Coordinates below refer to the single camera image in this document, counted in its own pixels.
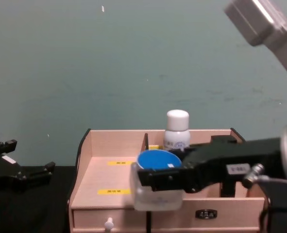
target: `blue lid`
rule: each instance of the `blue lid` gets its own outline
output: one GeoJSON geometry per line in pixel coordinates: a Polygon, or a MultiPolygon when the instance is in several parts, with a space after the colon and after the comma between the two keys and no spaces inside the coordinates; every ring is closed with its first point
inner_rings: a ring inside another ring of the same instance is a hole
{"type": "Polygon", "coordinates": [[[181,160],[166,150],[146,150],[138,156],[137,163],[143,169],[166,169],[180,167],[181,160]]]}

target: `drawer knob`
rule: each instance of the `drawer knob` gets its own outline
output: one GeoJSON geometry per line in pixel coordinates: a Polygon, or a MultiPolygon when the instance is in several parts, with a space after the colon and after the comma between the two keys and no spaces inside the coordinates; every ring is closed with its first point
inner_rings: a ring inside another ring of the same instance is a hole
{"type": "Polygon", "coordinates": [[[106,230],[111,230],[112,228],[114,228],[113,219],[112,219],[111,217],[108,218],[108,220],[105,222],[104,228],[105,228],[106,230]]]}

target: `yellow label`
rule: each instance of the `yellow label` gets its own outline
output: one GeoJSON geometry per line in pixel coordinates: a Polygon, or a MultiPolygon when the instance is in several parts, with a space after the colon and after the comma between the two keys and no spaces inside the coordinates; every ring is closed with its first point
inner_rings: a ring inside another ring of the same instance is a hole
{"type": "Polygon", "coordinates": [[[100,189],[98,190],[98,195],[126,195],[130,194],[130,189],[100,189]]]}
{"type": "Polygon", "coordinates": [[[160,145],[149,145],[149,150],[161,150],[162,148],[160,145]]]}
{"type": "Polygon", "coordinates": [[[130,165],[132,161],[110,161],[108,162],[109,166],[119,166],[119,165],[130,165]]]}

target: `teal wall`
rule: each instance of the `teal wall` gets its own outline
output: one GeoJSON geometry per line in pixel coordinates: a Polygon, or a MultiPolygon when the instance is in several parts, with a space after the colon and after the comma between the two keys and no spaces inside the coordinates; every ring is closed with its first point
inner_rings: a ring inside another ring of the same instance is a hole
{"type": "Polygon", "coordinates": [[[72,165],[87,128],[164,128],[175,108],[194,129],[278,136],[287,73],[228,2],[0,0],[0,140],[18,140],[23,165],[72,165]]]}

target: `wooden compartment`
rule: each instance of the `wooden compartment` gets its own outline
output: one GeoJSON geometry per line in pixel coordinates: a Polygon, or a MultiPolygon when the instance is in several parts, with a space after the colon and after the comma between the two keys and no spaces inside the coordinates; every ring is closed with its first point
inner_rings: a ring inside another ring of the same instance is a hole
{"type": "MultiPolygon", "coordinates": [[[[234,130],[191,130],[191,143],[210,142],[213,135],[232,135],[234,130]]],[[[103,233],[104,223],[113,219],[113,233],[146,232],[146,213],[133,209],[129,187],[130,164],[142,150],[144,134],[150,145],[162,145],[163,130],[88,130],[80,144],[77,177],[69,199],[69,226],[72,233],[103,233]]],[[[236,184],[235,198],[219,198],[219,184],[197,194],[185,194],[177,211],[153,212],[155,233],[255,233],[263,209],[261,193],[249,194],[236,184]],[[195,218],[196,210],[215,209],[218,217],[195,218]]]]}

